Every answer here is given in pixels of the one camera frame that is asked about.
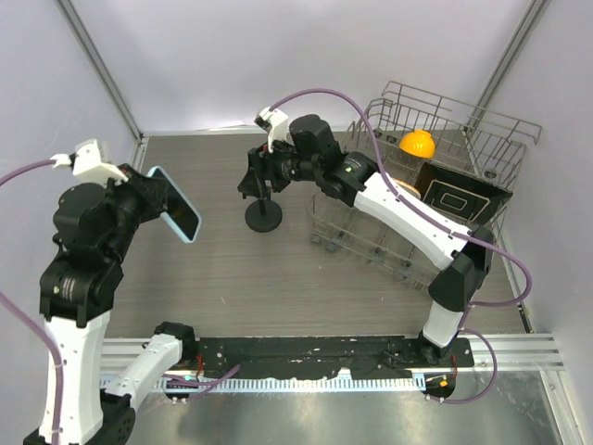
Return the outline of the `black phone stand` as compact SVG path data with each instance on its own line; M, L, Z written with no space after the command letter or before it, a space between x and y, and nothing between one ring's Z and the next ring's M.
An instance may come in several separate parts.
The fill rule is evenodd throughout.
M262 195L250 203L245 211L246 225L257 233L268 233L275 230L282 220L282 208L271 199L269 187L266 187Z

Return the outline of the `phone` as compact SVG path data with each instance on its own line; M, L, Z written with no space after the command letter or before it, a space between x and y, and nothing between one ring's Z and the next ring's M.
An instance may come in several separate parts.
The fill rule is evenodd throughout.
M202 217L194 204L161 166L152 167L147 176L162 179L167 186L167 208L160 218L185 244L193 244L202 227Z

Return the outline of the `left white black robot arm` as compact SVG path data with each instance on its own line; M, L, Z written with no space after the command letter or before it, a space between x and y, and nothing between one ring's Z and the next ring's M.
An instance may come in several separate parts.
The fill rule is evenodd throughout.
M118 169L123 180L77 184L58 200L58 251L40 278L40 313L59 354L49 360L48 387L58 390L61 404L46 402L43 422L26 444L124 444L158 379L196 362L193 327L163 322L132 364L99 386L103 340L139 226L160 218L186 244L201 226L196 208L163 168Z

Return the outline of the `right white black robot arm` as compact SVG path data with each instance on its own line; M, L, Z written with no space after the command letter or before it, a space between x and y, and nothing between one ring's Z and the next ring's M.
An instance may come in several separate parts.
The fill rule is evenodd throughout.
M492 254L471 243L471 230L426 206L388 176L379 164L357 152L345 152L330 125L315 114L294 121L279 110L264 109L255 118L267 134L262 146L247 153L247 172L238 185L253 197L247 225L256 232L275 229L282 212L274 193L293 182L312 182L327 196L386 224L420 250L437 268L428 287L432 305L418 335L419 361L438 366L452 353L452 342L475 292L484 283Z

